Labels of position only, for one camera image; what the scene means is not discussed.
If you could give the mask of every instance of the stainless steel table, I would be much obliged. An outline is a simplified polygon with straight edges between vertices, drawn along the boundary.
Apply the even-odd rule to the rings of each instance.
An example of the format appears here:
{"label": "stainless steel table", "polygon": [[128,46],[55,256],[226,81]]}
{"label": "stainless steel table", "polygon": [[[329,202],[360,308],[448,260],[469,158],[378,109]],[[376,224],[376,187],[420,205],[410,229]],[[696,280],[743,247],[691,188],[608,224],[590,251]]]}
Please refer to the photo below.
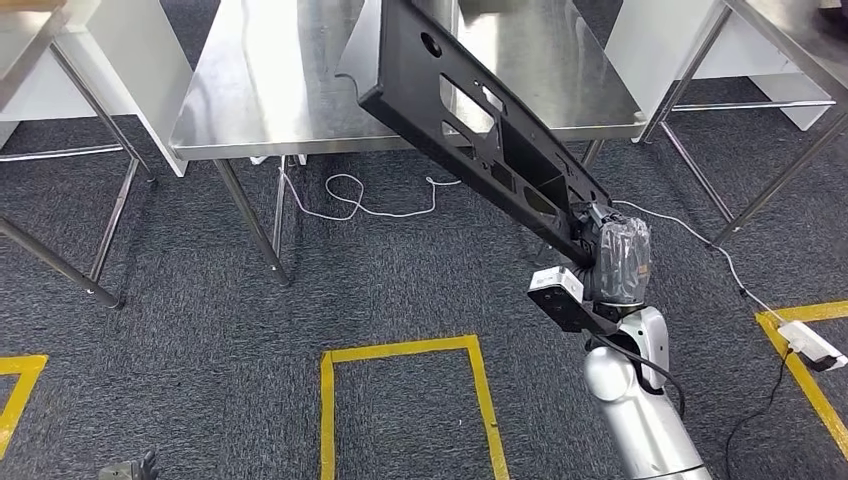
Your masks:
{"label": "stainless steel table", "polygon": [[[585,163],[604,139],[635,137],[644,128],[638,105],[572,1],[414,1],[559,138],[593,140]],[[182,159],[215,161],[278,274],[279,221],[272,245],[227,159],[409,148],[359,108],[353,82],[334,75],[362,5],[222,0],[171,137]],[[470,113],[462,101],[451,108]],[[278,220],[282,192],[281,182]]]}
{"label": "stainless steel table", "polygon": [[83,287],[86,292],[96,297],[104,305],[115,308],[120,305],[119,299],[104,290],[98,282],[112,244],[112,237],[120,221],[121,213],[126,203],[126,197],[129,194],[130,186],[135,178],[138,167],[141,166],[147,172],[148,181],[153,181],[154,177],[141,159],[141,156],[139,156],[123,132],[121,132],[112,118],[106,113],[100,101],[92,93],[88,85],[86,85],[85,80],[83,80],[74,68],[71,60],[68,59],[62,49],[56,44],[55,36],[60,33],[65,24],[65,18],[61,10],[61,4],[63,3],[57,1],[55,8],[42,11],[0,10],[0,110],[6,106],[17,89],[26,81],[38,59],[49,50],[64,73],[74,86],[77,87],[77,90],[98,117],[100,117],[118,143],[115,145],[72,148],[23,155],[0,155],[0,163],[63,158],[125,150],[130,155],[130,166],[124,177],[118,198],[115,201],[106,231],[97,248],[94,265],[89,274],[86,275],[77,270],[57,253],[50,250],[47,246],[39,242],[38,239],[12,222],[6,212],[3,211],[0,211],[0,235],[11,239],[30,251],[56,271]]}
{"label": "stainless steel table", "polygon": [[[815,0],[724,0],[722,11],[699,46],[691,63],[673,89],[660,112],[651,119],[643,135],[649,141],[659,126],[674,144],[686,164],[695,174],[707,195],[728,221],[728,225],[713,240],[721,244],[756,214],[778,190],[798,172],[809,165],[816,155],[848,127],[848,32],[831,24],[819,13]],[[760,34],[779,48],[801,71],[824,89],[835,101],[824,102],[757,102],[749,104],[716,104],[709,106],[678,106],[683,93],[706,58],[731,14],[736,12]],[[666,122],[673,111],[734,110],[740,108],[792,108],[836,104],[839,114],[825,132],[795,161],[790,163],[741,214],[734,216],[701,172]]]}

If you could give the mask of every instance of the white power strip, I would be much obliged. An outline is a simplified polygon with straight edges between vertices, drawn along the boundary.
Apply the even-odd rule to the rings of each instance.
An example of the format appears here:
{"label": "white power strip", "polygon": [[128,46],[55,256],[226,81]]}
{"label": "white power strip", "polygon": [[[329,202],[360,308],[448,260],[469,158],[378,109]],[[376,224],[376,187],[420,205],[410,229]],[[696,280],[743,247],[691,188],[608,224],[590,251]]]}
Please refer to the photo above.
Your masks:
{"label": "white power strip", "polygon": [[789,342],[789,348],[810,360],[810,368],[817,372],[836,370],[848,363],[842,352],[802,322],[789,322],[777,331]]}

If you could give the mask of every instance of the white cable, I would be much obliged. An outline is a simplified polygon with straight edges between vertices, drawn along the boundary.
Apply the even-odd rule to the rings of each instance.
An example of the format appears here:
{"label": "white cable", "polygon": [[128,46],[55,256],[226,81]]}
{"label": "white cable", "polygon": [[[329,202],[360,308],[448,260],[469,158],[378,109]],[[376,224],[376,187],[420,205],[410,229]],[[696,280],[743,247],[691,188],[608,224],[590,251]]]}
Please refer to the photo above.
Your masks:
{"label": "white cable", "polygon": [[[327,190],[327,193],[329,193],[330,196],[335,198],[336,200],[341,200],[342,202],[350,203],[350,204],[355,205],[355,206],[353,208],[353,211],[351,211],[350,214],[348,214],[346,217],[331,217],[329,215],[324,215],[322,213],[310,211],[309,209],[304,207],[303,202],[300,201],[300,196],[298,196],[297,190],[294,189],[294,185],[292,185],[292,182],[291,182],[291,179],[289,178],[289,176],[286,175],[285,172],[281,172],[281,173],[283,175],[283,179],[285,180],[286,184],[289,186],[289,189],[291,189],[292,195],[294,195],[294,200],[295,200],[295,202],[297,202],[297,206],[300,208],[300,210],[303,213],[305,213],[307,215],[312,215],[313,217],[323,218],[324,220],[333,220],[335,222],[346,222],[346,221],[352,219],[354,216],[356,216],[356,212],[358,212],[359,210],[362,210],[363,212],[365,212],[369,215],[374,215],[376,217],[391,217],[391,218],[407,218],[407,217],[414,217],[416,215],[423,215],[425,213],[430,213],[430,212],[432,212],[436,209],[436,187],[448,187],[448,186],[451,186],[451,185],[459,185],[460,183],[462,183],[459,180],[456,180],[454,182],[437,182],[430,177],[425,177],[425,180],[427,180],[427,183],[429,183],[433,187],[433,196],[432,196],[433,204],[430,206],[430,208],[428,208],[426,210],[420,210],[420,211],[417,211],[417,212],[411,212],[411,213],[386,213],[386,212],[375,212],[373,210],[369,210],[369,209],[365,208],[364,206],[362,206],[362,197],[363,197],[363,195],[365,195],[365,184],[363,184],[358,178],[354,177],[353,175],[348,175],[346,173],[339,173],[339,174],[336,174],[336,175],[333,175],[333,176],[327,178],[327,180],[324,182],[324,189]],[[357,185],[359,185],[359,197],[356,200],[341,197],[341,196],[337,195],[335,192],[333,192],[332,189],[330,189],[330,182],[335,180],[336,178],[342,178],[342,177],[343,178],[349,178],[349,179],[353,180],[354,182],[356,182]]]}
{"label": "white cable", "polygon": [[745,292],[745,294],[746,294],[746,295],[748,295],[749,297],[751,297],[751,298],[752,298],[755,302],[757,302],[758,304],[760,304],[760,306],[761,306],[761,307],[765,308],[766,310],[768,310],[768,312],[769,312],[769,313],[771,313],[772,315],[774,315],[774,317],[775,317],[775,318],[777,318],[777,321],[778,321],[781,325],[785,325],[785,324],[787,324],[787,323],[788,323],[788,322],[787,322],[787,321],[786,321],[783,317],[781,317],[780,315],[778,315],[778,314],[777,314],[777,312],[775,312],[774,310],[772,310],[772,309],[771,309],[771,307],[769,307],[768,305],[766,305],[766,304],[765,304],[762,300],[760,300],[759,298],[757,298],[757,296],[756,296],[756,295],[754,295],[753,293],[751,293],[751,291],[750,291],[750,290],[748,290],[747,288],[745,288],[745,285],[743,285],[743,284],[742,284],[742,280],[740,280],[740,279],[739,279],[739,275],[737,275],[737,274],[736,274],[736,268],[733,266],[733,260],[730,258],[730,254],[729,254],[729,253],[727,253],[727,251],[725,251],[723,248],[719,247],[718,245],[714,244],[713,242],[711,242],[711,241],[707,240],[706,238],[702,237],[701,235],[699,235],[699,234],[698,234],[695,230],[692,230],[692,228],[691,228],[691,227],[689,227],[689,225],[686,225],[686,224],[683,222],[683,220],[680,220],[679,218],[676,218],[676,217],[671,217],[671,216],[668,216],[668,215],[663,215],[663,214],[660,214],[660,213],[652,212],[652,211],[648,210],[647,208],[642,208],[642,207],[640,207],[639,205],[636,205],[635,203],[626,202],[626,201],[624,201],[624,200],[613,200],[613,201],[612,201],[612,203],[614,203],[614,204],[620,204],[620,205],[627,205],[627,206],[629,206],[629,207],[633,207],[633,208],[635,208],[636,210],[639,210],[639,211],[641,211],[641,212],[647,213],[648,215],[652,215],[652,216],[654,216],[654,217],[664,218],[664,219],[666,219],[666,220],[671,220],[672,222],[676,222],[676,223],[678,223],[680,226],[682,226],[683,228],[685,228],[686,230],[688,230],[688,231],[689,231],[689,233],[691,233],[692,235],[694,235],[694,236],[695,236],[695,238],[697,238],[698,240],[700,240],[700,241],[704,242],[705,244],[709,245],[710,247],[713,247],[713,248],[715,248],[716,250],[718,250],[719,252],[721,252],[721,254],[722,254],[722,255],[724,255],[724,258],[726,258],[726,259],[727,259],[727,264],[730,266],[730,273],[732,273],[732,274],[733,274],[733,279],[734,279],[734,280],[736,280],[736,284],[737,284],[737,285],[739,285],[739,288],[741,288],[741,289],[742,289],[742,291],[743,291],[743,292]]}

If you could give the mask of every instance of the yellow tape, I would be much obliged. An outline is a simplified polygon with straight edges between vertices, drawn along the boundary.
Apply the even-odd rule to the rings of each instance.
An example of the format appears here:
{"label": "yellow tape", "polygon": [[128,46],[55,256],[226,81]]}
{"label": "yellow tape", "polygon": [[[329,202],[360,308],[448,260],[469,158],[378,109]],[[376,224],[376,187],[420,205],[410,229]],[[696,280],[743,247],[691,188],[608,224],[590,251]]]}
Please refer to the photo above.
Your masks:
{"label": "yellow tape", "polygon": [[[825,307],[824,305],[813,305],[810,307],[797,307],[791,309],[783,309],[778,310],[777,313],[783,318],[789,320],[790,318],[798,321],[806,321],[812,322],[816,320],[824,320],[824,318],[819,318],[820,315],[825,311],[831,312],[841,312],[839,309],[832,309],[832,307],[826,307],[823,309],[817,309],[814,307]],[[793,316],[788,316],[786,314],[787,310],[792,310],[794,312]],[[839,317],[845,316],[844,313],[839,314]],[[766,335],[771,340],[772,345],[774,345],[775,350],[783,358],[786,355],[786,350],[789,345],[786,342],[786,339],[783,338],[780,333],[777,331],[777,319],[774,318],[770,313],[758,313],[757,314],[757,322],[763,328],[763,331],[766,332]],[[836,410],[833,409],[833,405],[827,400],[824,393],[819,388],[816,380],[810,375],[807,367],[801,362],[797,355],[794,353],[786,359],[786,366],[789,368],[789,371],[792,372],[792,376],[795,377],[795,381],[798,382],[798,386],[801,387],[801,391],[807,396],[810,400],[810,404],[812,404],[813,409],[818,413],[819,418],[821,418],[822,423],[830,432],[830,436],[833,437],[833,440],[836,442],[836,445],[839,447],[839,450],[842,451],[842,455],[845,456],[845,459],[848,460],[848,429],[845,428],[845,424],[842,423],[842,419],[839,418],[839,415],[836,413]]]}
{"label": "yellow tape", "polygon": [[480,404],[486,439],[489,441],[489,457],[492,459],[495,480],[508,480],[509,469],[507,469],[506,456],[503,453],[498,421],[495,419],[495,406],[489,394],[489,381],[486,379],[486,369],[483,367],[483,354],[476,336],[469,339],[468,358],[471,360],[471,371],[474,373],[474,388],[477,389],[477,402]]}
{"label": "yellow tape", "polygon": [[[848,317],[848,302],[822,303],[820,305],[783,308],[776,310],[776,313],[789,322],[792,320],[798,320],[799,322],[833,320],[836,318]],[[763,312],[760,315],[771,317],[771,314],[768,312]]]}
{"label": "yellow tape", "polygon": [[345,348],[342,350],[332,350],[329,353],[333,355],[333,363],[373,360],[375,358],[393,357],[396,355],[414,355],[416,353],[467,348],[469,345],[468,339],[470,338],[476,339],[477,337],[474,335],[464,335],[453,338],[434,338],[432,340],[419,340],[416,342]]}
{"label": "yellow tape", "polygon": [[486,440],[489,443],[489,457],[492,460],[495,480],[508,480],[509,470],[498,431],[498,422],[495,419],[495,407],[489,393],[489,382],[486,379],[486,370],[483,366],[483,355],[476,335],[324,352],[321,357],[321,480],[335,480],[336,477],[334,363],[459,349],[468,350],[468,358],[474,376],[474,388],[477,392],[477,402],[480,404],[480,413],[483,416],[483,426],[486,431]]}
{"label": "yellow tape", "polygon": [[46,363],[47,355],[0,358],[0,375],[19,375],[3,414],[0,415],[0,460],[6,455],[12,433],[18,426],[35,381]]}
{"label": "yellow tape", "polygon": [[321,356],[321,480],[336,477],[335,375],[332,352]]}

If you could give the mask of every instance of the table top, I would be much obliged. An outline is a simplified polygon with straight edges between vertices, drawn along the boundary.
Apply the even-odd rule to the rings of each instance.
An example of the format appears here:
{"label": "table top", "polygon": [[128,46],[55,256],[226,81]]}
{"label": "table top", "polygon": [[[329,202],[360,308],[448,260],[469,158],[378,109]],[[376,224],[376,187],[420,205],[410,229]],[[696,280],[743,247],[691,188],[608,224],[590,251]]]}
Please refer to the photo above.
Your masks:
{"label": "table top", "polygon": [[848,102],[848,30],[818,0],[725,0],[837,102]]}
{"label": "table top", "polygon": [[64,23],[61,8],[0,10],[0,110],[18,90]]}
{"label": "table top", "polygon": [[[171,144],[185,160],[409,148],[335,78],[363,0],[222,0]],[[571,0],[417,0],[560,138],[645,119]]]}

